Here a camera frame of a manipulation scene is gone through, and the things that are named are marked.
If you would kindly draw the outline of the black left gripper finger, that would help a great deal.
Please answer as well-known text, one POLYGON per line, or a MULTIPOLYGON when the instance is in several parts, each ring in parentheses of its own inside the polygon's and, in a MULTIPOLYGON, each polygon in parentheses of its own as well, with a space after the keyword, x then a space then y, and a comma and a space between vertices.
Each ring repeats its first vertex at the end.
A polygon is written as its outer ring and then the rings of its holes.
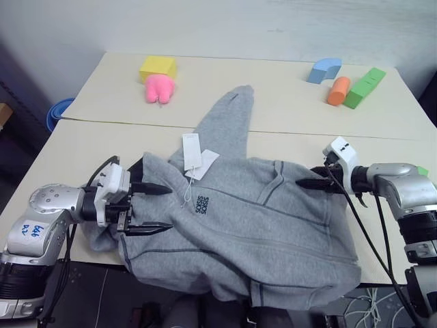
POLYGON ((141 225, 128 224, 124 229, 126 236, 151 236, 173 228, 172 224, 162 222, 145 222, 141 225))
POLYGON ((142 193, 145 195, 165 195, 172 193, 172 189, 165 185, 154 184, 151 182, 132 182, 130 183, 131 193, 142 193))

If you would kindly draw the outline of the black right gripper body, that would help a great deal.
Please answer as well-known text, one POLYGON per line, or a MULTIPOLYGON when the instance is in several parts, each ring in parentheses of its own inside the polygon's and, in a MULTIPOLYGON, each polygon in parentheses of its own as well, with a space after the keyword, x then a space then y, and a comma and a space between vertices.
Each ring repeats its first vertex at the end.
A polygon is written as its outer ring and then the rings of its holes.
POLYGON ((325 178, 323 190, 329 193, 343 194, 343 169, 340 165, 322 167, 325 178))

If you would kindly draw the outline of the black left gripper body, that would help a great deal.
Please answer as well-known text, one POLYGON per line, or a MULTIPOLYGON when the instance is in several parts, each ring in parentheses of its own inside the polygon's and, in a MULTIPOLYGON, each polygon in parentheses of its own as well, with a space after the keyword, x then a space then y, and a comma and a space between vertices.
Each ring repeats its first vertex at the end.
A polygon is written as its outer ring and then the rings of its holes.
POLYGON ((110 203, 105 206, 105 222, 115 224, 118 232, 127 236, 133 235, 133 228, 130 225, 132 219, 132 196, 128 194, 118 203, 110 203))

